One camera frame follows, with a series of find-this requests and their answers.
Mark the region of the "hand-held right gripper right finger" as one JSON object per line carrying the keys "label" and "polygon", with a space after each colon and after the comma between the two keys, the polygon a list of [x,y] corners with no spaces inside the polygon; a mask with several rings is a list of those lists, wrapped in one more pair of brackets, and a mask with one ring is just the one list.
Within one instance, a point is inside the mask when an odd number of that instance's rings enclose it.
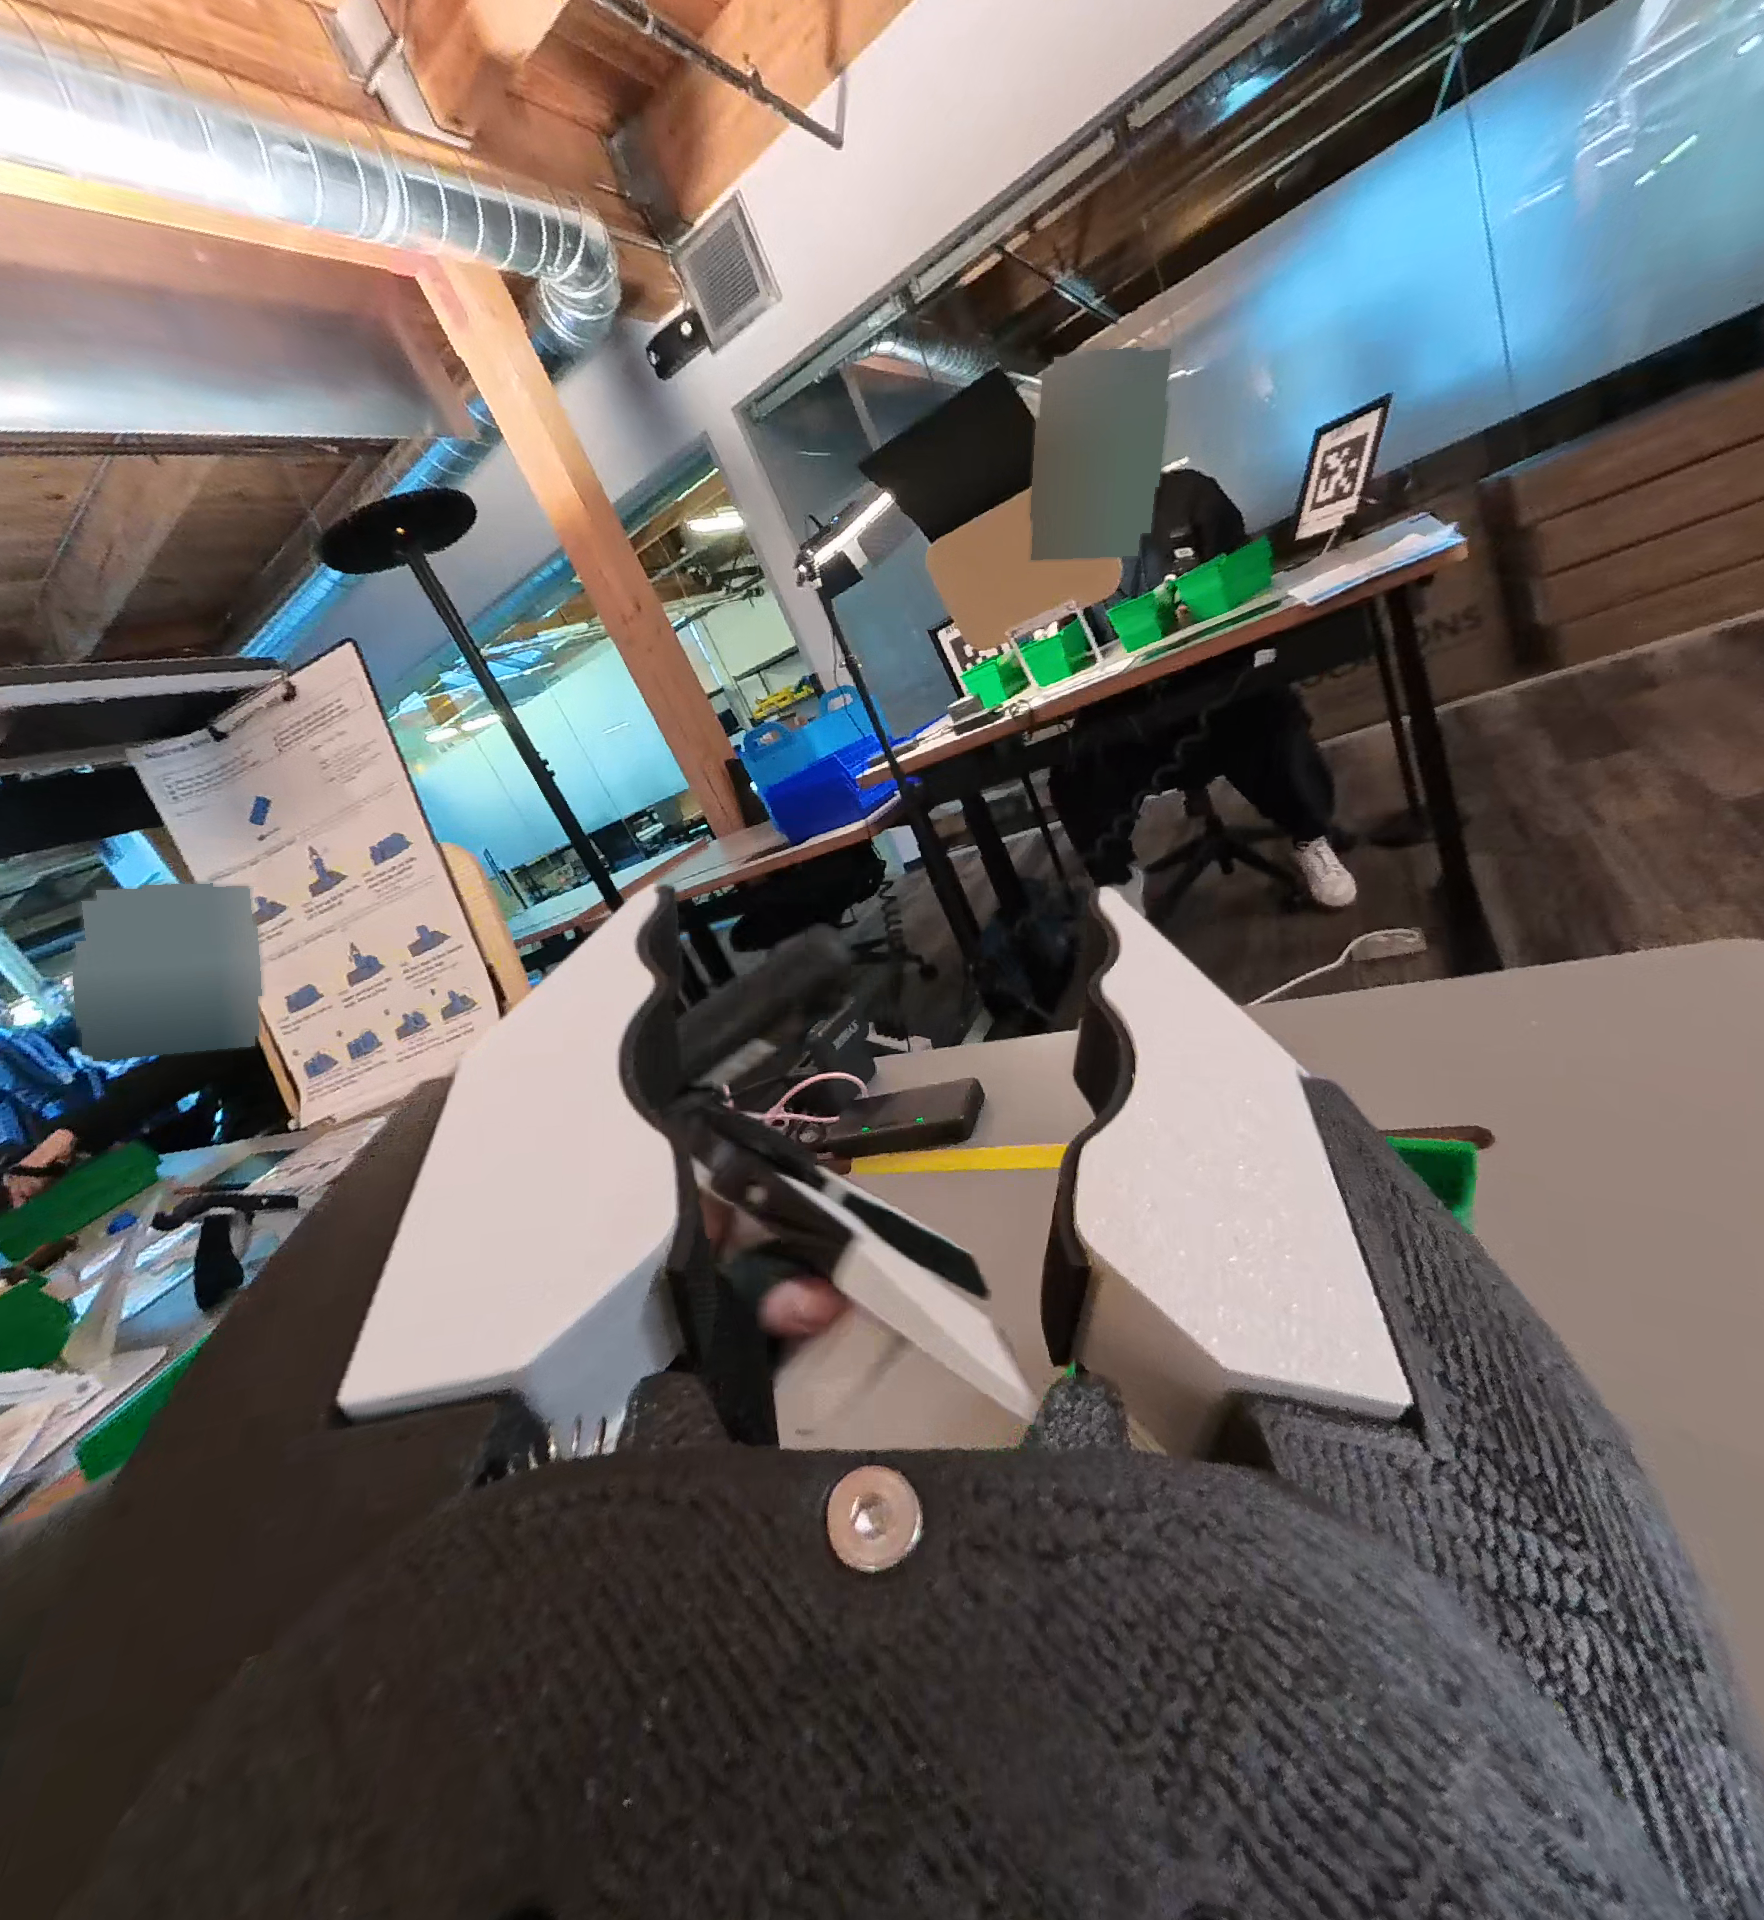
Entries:
{"label": "hand-held right gripper right finger", "polygon": [[1298,1062],[1105,888],[1038,1321],[1139,1427],[1252,1397],[1395,1425],[1413,1407]]}

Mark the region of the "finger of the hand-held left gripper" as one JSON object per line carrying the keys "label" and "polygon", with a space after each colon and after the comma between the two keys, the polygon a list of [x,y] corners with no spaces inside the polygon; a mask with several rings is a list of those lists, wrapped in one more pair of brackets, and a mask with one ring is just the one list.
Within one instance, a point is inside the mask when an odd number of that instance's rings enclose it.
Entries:
{"label": "finger of the hand-held left gripper", "polygon": [[1016,1420],[1038,1411],[1038,1393],[991,1314],[987,1283],[972,1251],[849,1183],[817,1180],[817,1215],[831,1251],[824,1280],[919,1354]]}
{"label": "finger of the hand-held left gripper", "polygon": [[837,1277],[855,1242],[860,1190],[769,1127],[734,1115],[691,1118],[691,1249],[726,1257],[752,1247]]}

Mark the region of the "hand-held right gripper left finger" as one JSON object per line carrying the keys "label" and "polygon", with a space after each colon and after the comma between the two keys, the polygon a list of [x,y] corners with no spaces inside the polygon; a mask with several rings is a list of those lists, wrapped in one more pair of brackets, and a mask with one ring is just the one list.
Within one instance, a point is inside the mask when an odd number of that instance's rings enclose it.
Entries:
{"label": "hand-held right gripper left finger", "polygon": [[539,1424],[622,1424],[680,1353],[678,989],[654,884],[465,1051],[337,1385],[348,1420],[510,1397]]}

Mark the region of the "stack of blue bins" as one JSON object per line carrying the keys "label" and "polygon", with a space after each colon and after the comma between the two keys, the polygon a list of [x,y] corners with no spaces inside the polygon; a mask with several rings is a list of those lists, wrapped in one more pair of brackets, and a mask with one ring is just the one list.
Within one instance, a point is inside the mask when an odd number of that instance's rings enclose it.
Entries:
{"label": "stack of blue bins", "polygon": [[891,777],[860,783],[860,774],[882,761],[882,748],[870,709],[849,686],[828,690],[817,715],[800,726],[773,719],[749,728],[740,761],[790,845],[860,823],[895,795]]}

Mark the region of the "long wooden-edged desk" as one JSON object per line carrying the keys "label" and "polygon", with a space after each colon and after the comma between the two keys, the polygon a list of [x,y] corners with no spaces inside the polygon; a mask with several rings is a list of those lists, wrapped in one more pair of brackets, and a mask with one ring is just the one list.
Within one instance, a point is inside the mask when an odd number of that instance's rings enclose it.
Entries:
{"label": "long wooden-edged desk", "polygon": [[[705,898],[765,879],[800,864],[867,845],[882,830],[901,825],[901,815],[901,801],[891,798],[855,823],[817,832],[795,845],[788,841],[773,823],[758,823],[721,839],[703,836],[693,845],[646,859],[617,873],[612,887],[619,900],[654,884],[666,884],[678,900]],[[539,900],[510,916],[510,942],[519,953],[531,953],[550,939],[600,925],[606,916],[607,900],[594,881],[584,881],[563,897]]]}
{"label": "long wooden-edged desk", "polygon": [[1277,606],[1270,609],[1206,628],[1204,637],[1185,644],[1116,660],[1086,679],[1027,700],[1011,700],[964,731],[950,720],[937,720],[894,755],[904,774],[918,780],[924,804],[976,801],[1003,780],[1051,767],[1063,755],[1068,726],[1082,706],[1129,694],[1171,677],[1212,670],[1218,661],[1241,670],[1248,679],[1264,670],[1277,681],[1303,684],[1353,660],[1366,660],[1371,648],[1336,645],[1336,637],[1327,634],[1327,621],[1350,609],[1373,609],[1395,660],[1391,679],[1399,702],[1393,704],[1391,716],[1404,720],[1401,737],[1439,866],[1438,900],[1449,964],[1456,972],[1497,972],[1502,970],[1499,944],[1472,874],[1456,780],[1427,690],[1411,608],[1411,589],[1464,562],[1465,556],[1469,542],[1456,553],[1399,568],[1366,589],[1353,589],[1313,608],[1277,595]]}

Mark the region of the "black power bank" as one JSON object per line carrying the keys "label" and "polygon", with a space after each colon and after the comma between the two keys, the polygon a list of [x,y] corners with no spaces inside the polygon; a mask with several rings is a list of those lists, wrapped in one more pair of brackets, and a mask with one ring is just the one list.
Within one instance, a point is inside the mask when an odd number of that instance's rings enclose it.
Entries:
{"label": "black power bank", "polygon": [[984,1087],[972,1075],[867,1092],[823,1124],[817,1152],[862,1160],[954,1147],[972,1137],[984,1104]]}

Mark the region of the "yellow tape strip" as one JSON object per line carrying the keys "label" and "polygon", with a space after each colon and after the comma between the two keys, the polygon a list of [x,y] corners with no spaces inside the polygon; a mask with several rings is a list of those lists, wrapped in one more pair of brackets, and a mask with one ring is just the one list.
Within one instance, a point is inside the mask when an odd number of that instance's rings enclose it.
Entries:
{"label": "yellow tape strip", "polygon": [[1067,1154],[1067,1143],[908,1148],[855,1159],[849,1171],[860,1180],[938,1172],[1057,1171]]}

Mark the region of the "cluttered grey table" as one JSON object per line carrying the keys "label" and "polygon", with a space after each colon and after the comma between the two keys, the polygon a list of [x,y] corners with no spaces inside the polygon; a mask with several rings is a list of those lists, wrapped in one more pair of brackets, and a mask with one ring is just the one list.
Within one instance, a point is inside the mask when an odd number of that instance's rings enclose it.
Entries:
{"label": "cluttered grey table", "polygon": [[[387,1120],[375,1114],[161,1157],[159,1180],[116,1212],[30,1260],[0,1257],[0,1288],[42,1286],[70,1305],[75,1327],[56,1370],[91,1374],[103,1360],[139,1347],[163,1347],[173,1360],[202,1333],[212,1335],[227,1308]],[[74,1450],[4,1494],[0,1520],[40,1497],[90,1485]]]}

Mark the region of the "instruction poster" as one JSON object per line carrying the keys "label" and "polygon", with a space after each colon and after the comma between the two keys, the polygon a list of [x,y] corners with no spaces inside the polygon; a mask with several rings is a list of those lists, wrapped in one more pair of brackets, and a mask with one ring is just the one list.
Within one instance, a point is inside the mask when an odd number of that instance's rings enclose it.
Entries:
{"label": "instruction poster", "polygon": [[451,1075],[502,1021],[355,640],[128,761],[184,873],[251,898],[263,1029],[301,1126]]}

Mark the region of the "black office chair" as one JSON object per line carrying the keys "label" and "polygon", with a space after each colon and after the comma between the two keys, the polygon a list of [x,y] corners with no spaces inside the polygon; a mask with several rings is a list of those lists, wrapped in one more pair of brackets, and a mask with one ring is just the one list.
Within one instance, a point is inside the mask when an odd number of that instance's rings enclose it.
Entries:
{"label": "black office chair", "polygon": [[1165,925],[1206,874],[1257,874],[1271,881],[1281,907],[1310,905],[1298,867],[1267,859],[1246,835],[1230,830],[1207,790],[1185,791],[1181,814],[1194,827],[1187,839],[1142,866],[1142,911],[1151,925]]}

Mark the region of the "black light stand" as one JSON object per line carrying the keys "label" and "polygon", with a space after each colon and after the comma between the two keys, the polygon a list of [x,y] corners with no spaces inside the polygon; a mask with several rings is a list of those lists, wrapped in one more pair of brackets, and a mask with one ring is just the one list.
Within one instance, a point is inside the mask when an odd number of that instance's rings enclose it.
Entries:
{"label": "black light stand", "polygon": [[894,735],[888,731],[888,723],[870,690],[866,670],[859,665],[855,652],[847,640],[847,631],[841,628],[837,616],[837,598],[847,593],[847,589],[860,585],[867,566],[867,548],[862,547],[862,537],[870,529],[874,529],[888,515],[891,508],[894,508],[891,493],[878,491],[862,505],[847,508],[829,525],[816,529],[807,542],[800,543],[796,585],[800,589],[813,592],[817,598],[840,665],[841,670],[847,670],[847,679],[855,687],[855,700],[867,715],[870,728],[878,739],[874,750],[883,763],[883,774],[888,780],[894,780],[894,796],[908,815],[908,827],[919,851],[922,873],[930,881],[937,905],[940,907],[940,918],[947,926],[952,946],[960,953],[964,978],[972,986],[978,986],[980,978],[978,920],[974,918],[974,911],[966,903],[952,860],[947,859],[943,839],[938,836],[931,823],[918,780],[904,774],[901,761],[894,755]]}

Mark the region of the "tan board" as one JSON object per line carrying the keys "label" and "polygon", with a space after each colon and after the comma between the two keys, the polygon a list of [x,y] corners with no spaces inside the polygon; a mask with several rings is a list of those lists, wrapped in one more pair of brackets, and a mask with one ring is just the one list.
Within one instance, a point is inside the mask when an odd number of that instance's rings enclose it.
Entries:
{"label": "tan board", "polygon": [[991,505],[927,547],[927,571],[960,637],[995,652],[1073,609],[1107,600],[1118,558],[1032,558],[1031,491]]}

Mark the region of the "white paper sheets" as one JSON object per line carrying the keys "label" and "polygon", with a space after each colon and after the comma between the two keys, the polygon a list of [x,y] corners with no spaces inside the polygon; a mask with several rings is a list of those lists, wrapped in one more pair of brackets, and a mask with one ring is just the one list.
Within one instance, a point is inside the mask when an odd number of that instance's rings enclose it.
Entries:
{"label": "white paper sheets", "polygon": [[0,1374],[0,1501],[119,1414],[167,1360],[163,1347],[139,1347],[91,1374],[53,1366]]}

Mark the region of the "black panel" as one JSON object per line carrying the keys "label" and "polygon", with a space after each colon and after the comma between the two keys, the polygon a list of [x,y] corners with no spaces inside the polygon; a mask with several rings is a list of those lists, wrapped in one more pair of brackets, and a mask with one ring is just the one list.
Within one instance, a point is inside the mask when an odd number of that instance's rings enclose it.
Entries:
{"label": "black panel", "polygon": [[945,397],[905,432],[859,460],[930,543],[1031,491],[1036,417],[1008,372],[992,368]]}

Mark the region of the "black floor lamp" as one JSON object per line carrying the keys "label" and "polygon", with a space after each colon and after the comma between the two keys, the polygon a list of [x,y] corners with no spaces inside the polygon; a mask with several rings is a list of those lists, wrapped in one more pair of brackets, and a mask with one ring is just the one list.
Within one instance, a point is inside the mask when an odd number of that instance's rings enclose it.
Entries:
{"label": "black floor lamp", "polygon": [[610,912],[622,911],[622,891],[612,879],[600,849],[581,830],[581,820],[560,790],[550,763],[539,755],[531,735],[517,719],[507,694],[487,665],[480,644],[470,634],[453,598],[445,589],[433,558],[460,542],[477,521],[477,508],[465,491],[453,488],[425,488],[413,491],[390,491],[336,521],[316,542],[322,566],[346,576],[373,576],[405,569],[434,609],[446,637],[453,640],[467,671],[480,686],[489,711],[510,737],[524,774],[531,777],[542,801],[563,830],[565,845],[577,853],[590,887]]}

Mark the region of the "cardboard box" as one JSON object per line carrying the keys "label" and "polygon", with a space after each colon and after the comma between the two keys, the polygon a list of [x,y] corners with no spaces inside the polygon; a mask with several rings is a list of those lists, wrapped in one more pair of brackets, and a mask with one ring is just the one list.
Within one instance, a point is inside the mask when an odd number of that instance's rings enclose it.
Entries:
{"label": "cardboard box", "polygon": [[1525,679],[1497,585],[1469,566],[1411,589],[1417,637],[1436,706]]}

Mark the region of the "white framed board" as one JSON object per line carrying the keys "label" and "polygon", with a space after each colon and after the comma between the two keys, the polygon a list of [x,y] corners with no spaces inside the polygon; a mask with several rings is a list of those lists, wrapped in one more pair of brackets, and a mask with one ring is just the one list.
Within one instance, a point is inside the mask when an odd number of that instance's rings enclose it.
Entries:
{"label": "white framed board", "polygon": [[286,692],[272,660],[135,660],[0,670],[0,777],[82,770]]}

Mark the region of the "white papers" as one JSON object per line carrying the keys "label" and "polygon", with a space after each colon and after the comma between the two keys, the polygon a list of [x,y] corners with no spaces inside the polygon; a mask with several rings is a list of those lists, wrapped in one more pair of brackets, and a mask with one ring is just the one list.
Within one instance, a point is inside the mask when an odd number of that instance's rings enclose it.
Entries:
{"label": "white papers", "polygon": [[1277,592],[1298,606],[1321,606],[1353,589],[1366,589],[1407,566],[1424,566],[1465,547],[1458,525],[1438,515],[1404,515],[1361,538],[1332,548],[1277,575]]}

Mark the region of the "grey metal vent grille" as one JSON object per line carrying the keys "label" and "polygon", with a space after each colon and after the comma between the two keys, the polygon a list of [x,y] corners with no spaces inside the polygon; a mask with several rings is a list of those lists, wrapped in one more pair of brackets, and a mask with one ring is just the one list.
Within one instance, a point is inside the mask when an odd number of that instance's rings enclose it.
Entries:
{"label": "grey metal vent grille", "polygon": [[710,349],[721,349],[781,303],[742,191],[719,200],[674,246],[671,264]]}

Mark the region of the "plain wooden post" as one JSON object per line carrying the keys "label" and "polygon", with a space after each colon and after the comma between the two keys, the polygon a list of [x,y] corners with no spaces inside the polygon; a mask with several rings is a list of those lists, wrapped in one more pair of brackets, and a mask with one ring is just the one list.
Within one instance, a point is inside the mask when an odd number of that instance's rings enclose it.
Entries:
{"label": "plain wooden post", "polygon": [[416,263],[416,284],[574,566],[706,825],[717,835],[742,830],[726,733],[552,378],[542,368],[505,278],[473,259],[427,256]]}

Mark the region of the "silver air duct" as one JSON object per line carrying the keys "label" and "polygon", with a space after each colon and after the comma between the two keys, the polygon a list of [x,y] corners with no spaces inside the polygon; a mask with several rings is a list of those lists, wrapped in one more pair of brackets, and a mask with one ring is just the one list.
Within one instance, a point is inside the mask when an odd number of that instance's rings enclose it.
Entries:
{"label": "silver air duct", "polygon": [[[166,78],[24,5],[0,5],[0,166],[524,278],[533,348],[563,366],[622,310],[615,240],[574,198]],[[114,284],[103,251],[75,269],[0,259],[0,434],[373,445],[438,417],[455,431],[453,401],[372,318],[305,334],[265,290],[227,305]]]}

